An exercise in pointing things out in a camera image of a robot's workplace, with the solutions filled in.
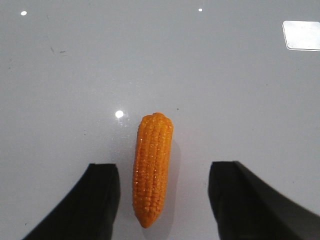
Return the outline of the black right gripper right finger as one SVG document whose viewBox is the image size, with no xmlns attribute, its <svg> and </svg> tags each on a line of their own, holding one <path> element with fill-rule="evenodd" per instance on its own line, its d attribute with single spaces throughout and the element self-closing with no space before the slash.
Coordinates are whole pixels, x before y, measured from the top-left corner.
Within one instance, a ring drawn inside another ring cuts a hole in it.
<svg viewBox="0 0 320 240">
<path fill-rule="evenodd" d="M 320 217 L 238 161 L 215 161 L 208 197 L 221 240 L 318 240 Z"/>
</svg>

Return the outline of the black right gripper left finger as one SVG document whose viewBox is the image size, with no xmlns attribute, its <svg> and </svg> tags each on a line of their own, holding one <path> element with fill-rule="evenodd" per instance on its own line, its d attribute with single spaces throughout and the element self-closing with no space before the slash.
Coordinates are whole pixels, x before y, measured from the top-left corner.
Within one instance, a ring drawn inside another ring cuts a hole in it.
<svg viewBox="0 0 320 240">
<path fill-rule="evenodd" d="M 110 240 L 121 196 L 114 163 L 88 165 L 63 200 L 26 240 Z"/>
</svg>

